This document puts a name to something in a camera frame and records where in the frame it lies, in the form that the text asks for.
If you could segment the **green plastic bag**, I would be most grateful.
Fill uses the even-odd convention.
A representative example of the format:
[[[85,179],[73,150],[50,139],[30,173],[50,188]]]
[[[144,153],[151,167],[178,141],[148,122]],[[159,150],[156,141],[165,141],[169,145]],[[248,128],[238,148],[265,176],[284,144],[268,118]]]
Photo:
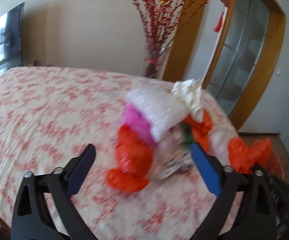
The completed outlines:
[[[193,136],[191,133],[191,128],[187,124],[184,124],[183,125],[183,132],[184,132],[184,137],[185,137],[183,144],[186,147],[190,148],[191,145],[194,143],[194,139],[193,139]]]

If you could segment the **orange plastic bag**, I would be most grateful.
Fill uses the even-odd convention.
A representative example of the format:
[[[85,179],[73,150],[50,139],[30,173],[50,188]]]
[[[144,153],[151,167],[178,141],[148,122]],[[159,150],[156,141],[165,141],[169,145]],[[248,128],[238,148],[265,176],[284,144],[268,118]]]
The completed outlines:
[[[147,174],[153,163],[153,149],[127,125],[119,128],[115,158],[117,167],[106,173],[110,187],[135,193],[149,184]]]

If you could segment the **white clear plastic bag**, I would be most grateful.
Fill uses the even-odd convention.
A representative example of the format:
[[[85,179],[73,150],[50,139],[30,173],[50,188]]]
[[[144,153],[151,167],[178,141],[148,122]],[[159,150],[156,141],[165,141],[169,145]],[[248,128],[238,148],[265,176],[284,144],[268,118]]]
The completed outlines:
[[[188,115],[187,108],[162,87],[139,85],[127,93],[126,100],[149,122],[156,142]]]

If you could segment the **pink plastic bag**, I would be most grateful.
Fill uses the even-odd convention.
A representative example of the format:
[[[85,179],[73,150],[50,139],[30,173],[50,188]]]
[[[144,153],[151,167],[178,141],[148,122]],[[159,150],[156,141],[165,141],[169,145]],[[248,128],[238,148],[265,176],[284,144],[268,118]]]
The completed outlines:
[[[151,135],[151,124],[141,112],[130,103],[127,103],[125,106],[122,124],[129,126],[130,129],[150,147],[154,148],[156,146],[156,141]]]

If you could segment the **cream paper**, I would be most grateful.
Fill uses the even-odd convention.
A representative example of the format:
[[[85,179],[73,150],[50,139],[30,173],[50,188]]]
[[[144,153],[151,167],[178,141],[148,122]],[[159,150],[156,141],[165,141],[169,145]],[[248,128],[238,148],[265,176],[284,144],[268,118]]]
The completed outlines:
[[[200,79],[177,81],[176,83],[174,83],[170,94],[188,109],[194,121],[202,123],[202,84]]]

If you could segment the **orange plastic laundry basket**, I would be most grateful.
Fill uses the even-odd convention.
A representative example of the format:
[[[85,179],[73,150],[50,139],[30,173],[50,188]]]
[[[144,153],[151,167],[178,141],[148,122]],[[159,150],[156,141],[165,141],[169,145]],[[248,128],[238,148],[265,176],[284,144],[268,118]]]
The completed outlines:
[[[232,138],[228,141],[227,150],[230,165],[236,172],[251,174],[258,165],[283,179],[283,168],[270,138],[258,139],[250,145],[241,137]]]

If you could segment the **black flat television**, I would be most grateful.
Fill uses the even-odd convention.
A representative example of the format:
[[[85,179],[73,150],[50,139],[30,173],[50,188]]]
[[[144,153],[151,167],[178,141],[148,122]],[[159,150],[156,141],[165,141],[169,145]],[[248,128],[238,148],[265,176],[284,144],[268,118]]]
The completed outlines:
[[[22,67],[22,19],[25,3],[0,17],[0,76],[11,68]]]

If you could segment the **frosted glass wooden door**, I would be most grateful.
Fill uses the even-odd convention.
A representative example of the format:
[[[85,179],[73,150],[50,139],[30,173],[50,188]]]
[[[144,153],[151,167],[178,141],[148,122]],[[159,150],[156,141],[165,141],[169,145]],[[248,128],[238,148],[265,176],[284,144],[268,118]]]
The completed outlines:
[[[236,129],[262,97],[281,52],[285,13],[276,0],[230,0],[203,81]]]

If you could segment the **clear glass vase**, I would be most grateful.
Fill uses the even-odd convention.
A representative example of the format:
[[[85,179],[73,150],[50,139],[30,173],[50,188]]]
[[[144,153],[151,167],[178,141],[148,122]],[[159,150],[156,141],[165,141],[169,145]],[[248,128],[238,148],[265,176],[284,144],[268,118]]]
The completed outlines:
[[[170,48],[150,44],[146,49],[144,76],[152,79],[158,79],[164,67]]]

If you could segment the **red berry branch bouquet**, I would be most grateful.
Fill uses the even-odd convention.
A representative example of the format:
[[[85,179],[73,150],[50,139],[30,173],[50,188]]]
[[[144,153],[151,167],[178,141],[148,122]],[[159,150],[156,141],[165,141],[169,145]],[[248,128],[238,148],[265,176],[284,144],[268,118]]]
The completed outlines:
[[[159,49],[169,46],[175,36],[211,0],[132,0],[139,13],[145,44]],[[225,7],[230,0],[221,0]]]

